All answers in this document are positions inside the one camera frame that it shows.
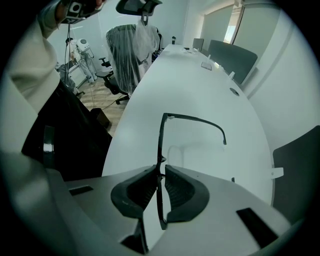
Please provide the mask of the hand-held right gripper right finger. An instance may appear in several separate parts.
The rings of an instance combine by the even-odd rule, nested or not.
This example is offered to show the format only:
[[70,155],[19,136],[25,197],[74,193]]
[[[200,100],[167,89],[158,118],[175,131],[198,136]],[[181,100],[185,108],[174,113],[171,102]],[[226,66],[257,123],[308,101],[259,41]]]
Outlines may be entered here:
[[209,203],[209,190],[197,171],[167,164],[164,186],[171,208],[168,223],[192,221]]

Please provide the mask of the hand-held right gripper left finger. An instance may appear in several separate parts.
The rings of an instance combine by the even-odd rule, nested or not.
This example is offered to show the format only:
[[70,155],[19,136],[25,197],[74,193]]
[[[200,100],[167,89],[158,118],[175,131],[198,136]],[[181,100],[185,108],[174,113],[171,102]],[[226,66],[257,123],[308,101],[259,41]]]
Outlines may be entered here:
[[118,183],[110,197],[119,212],[129,218],[142,218],[158,184],[156,166],[143,167],[134,176]]

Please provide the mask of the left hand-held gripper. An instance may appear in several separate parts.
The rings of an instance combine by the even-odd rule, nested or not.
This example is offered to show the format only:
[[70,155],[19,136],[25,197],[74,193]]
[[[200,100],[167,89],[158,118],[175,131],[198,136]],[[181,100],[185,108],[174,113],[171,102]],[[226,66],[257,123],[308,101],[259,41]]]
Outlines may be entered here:
[[61,4],[66,7],[62,24],[73,25],[86,20],[101,11],[103,8],[103,1],[101,5],[97,5],[96,0],[61,0]]

